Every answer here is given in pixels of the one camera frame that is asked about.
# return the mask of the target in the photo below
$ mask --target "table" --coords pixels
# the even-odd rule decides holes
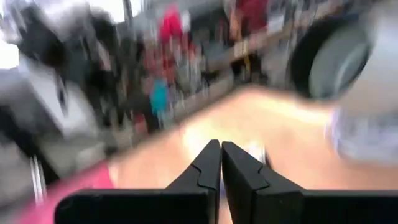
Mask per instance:
[[[118,189],[164,188],[210,139],[219,139],[243,148],[264,146],[274,169],[306,189],[398,189],[398,167],[343,161],[335,154],[325,136],[333,107],[247,86],[109,161],[107,178]],[[231,223],[225,199],[220,223]]]

